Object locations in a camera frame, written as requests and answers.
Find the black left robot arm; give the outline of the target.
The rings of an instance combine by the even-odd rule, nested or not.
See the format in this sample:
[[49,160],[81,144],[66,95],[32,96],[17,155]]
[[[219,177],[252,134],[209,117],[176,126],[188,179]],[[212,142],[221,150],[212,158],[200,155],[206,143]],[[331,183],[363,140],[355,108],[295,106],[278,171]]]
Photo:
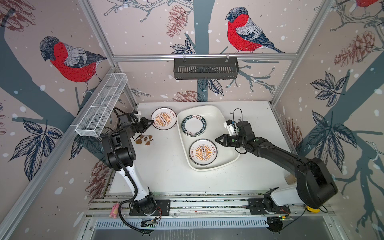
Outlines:
[[146,132],[153,123],[145,117],[139,119],[134,113],[120,115],[117,129],[102,136],[106,165],[124,178],[133,194],[127,202],[133,211],[148,216],[156,211],[157,204],[135,169],[136,152],[132,138]]

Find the green rim plate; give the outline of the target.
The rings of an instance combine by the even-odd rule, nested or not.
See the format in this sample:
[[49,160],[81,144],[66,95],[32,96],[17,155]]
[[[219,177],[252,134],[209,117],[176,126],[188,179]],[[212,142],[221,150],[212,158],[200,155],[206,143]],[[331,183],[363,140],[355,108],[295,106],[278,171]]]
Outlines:
[[200,115],[189,115],[182,120],[182,132],[189,137],[202,135],[207,128],[207,121]]

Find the pink small object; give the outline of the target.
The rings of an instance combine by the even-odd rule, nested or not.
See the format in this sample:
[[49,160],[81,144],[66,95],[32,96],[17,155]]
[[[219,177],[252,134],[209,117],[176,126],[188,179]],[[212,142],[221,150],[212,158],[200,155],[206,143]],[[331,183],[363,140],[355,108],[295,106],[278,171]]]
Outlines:
[[109,217],[116,219],[119,216],[119,203],[113,205]]

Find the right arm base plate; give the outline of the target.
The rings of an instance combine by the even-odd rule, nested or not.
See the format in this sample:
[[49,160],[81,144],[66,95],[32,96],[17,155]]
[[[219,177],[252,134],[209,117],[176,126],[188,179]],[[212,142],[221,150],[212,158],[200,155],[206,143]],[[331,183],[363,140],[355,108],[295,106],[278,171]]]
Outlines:
[[288,205],[277,206],[270,199],[248,199],[247,209],[252,215],[290,215]]

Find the orange sunburst plate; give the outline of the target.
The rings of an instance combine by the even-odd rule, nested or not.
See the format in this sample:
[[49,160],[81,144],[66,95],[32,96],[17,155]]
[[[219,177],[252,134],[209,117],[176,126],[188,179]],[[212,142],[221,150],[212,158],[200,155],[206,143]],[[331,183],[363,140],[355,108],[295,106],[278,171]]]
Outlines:
[[165,131],[175,126],[177,114],[170,108],[158,108],[152,113],[151,120],[154,121],[153,126],[156,129]]
[[194,164],[198,166],[207,166],[216,160],[218,149],[212,141],[208,139],[199,139],[192,143],[188,153],[190,160]]

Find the aluminium rail front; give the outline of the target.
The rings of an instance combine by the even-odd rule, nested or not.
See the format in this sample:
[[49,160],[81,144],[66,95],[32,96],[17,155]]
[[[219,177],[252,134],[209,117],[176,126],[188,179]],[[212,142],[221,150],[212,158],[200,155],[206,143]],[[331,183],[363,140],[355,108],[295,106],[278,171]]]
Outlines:
[[[126,200],[128,196],[107,195],[103,199],[94,199],[91,201],[86,219],[90,218],[108,218],[115,204]],[[170,217],[185,216],[248,216],[251,214],[257,201],[262,202],[262,195],[249,194],[224,194],[224,195],[156,195],[158,202],[170,201],[170,204],[162,215],[169,213]]]

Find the brown cookies pile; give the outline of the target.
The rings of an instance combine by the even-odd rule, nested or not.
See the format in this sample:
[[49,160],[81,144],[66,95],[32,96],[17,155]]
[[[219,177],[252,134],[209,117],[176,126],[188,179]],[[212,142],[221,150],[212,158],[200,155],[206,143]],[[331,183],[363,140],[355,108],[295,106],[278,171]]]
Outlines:
[[136,140],[135,143],[138,145],[146,145],[149,146],[151,144],[151,141],[153,140],[152,135],[140,135]]

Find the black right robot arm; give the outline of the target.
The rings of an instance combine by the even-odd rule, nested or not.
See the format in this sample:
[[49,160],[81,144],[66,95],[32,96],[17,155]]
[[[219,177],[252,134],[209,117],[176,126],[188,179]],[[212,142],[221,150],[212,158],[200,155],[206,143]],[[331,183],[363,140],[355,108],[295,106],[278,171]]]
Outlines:
[[297,180],[295,196],[300,199],[299,202],[318,209],[338,193],[329,170],[319,158],[299,157],[265,138],[256,137],[248,121],[233,125],[228,120],[225,127],[229,132],[216,138],[215,142],[223,147],[244,148],[245,154],[250,153],[269,160],[294,175]]

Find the glass spice jar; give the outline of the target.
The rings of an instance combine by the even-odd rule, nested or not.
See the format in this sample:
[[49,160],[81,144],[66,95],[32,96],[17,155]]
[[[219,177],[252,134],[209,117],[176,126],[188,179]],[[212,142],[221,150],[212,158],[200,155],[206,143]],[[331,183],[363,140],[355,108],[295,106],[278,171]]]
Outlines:
[[292,185],[295,185],[297,183],[297,178],[294,175],[289,174],[289,175],[285,176],[285,181],[287,182],[287,184],[289,186],[292,186]]

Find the black wall basket shelf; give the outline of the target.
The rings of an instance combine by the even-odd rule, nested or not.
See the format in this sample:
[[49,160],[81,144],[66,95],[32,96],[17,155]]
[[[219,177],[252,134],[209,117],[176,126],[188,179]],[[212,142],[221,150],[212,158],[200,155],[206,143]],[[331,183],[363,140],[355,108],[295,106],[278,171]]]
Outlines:
[[237,58],[185,58],[174,60],[176,80],[230,80],[239,73]]

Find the white plastic bin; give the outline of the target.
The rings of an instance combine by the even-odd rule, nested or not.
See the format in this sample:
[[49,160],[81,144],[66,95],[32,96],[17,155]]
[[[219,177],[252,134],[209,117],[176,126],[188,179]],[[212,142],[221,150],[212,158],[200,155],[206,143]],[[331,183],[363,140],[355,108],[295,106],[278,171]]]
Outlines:
[[225,117],[219,108],[206,105],[177,115],[177,127],[188,165],[197,172],[216,170],[236,162],[240,154],[223,147],[216,138],[227,134]]

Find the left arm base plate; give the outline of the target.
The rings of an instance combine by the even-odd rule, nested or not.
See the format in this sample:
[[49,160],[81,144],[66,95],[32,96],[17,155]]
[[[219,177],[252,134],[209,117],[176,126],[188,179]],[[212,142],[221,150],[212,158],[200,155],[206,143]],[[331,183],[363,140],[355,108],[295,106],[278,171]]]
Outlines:
[[170,215],[170,200],[155,200],[156,206],[150,207],[148,210],[140,210],[138,212],[134,207],[131,207],[129,216],[130,217],[159,217]]

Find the yellow tape measure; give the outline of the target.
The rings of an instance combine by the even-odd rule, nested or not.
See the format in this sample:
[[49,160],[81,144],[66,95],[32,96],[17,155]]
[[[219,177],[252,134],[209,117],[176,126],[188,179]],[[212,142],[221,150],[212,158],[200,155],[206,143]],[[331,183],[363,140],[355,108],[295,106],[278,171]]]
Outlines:
[[321,212],[320,209],[314,209],[314,208],[311,208],[311,207],[309,207],[309,206],[306,206],[306,210],[307,210],[308,212],[310,212],[310,213],[313,213],[313,214],[318,214],[318,213]]

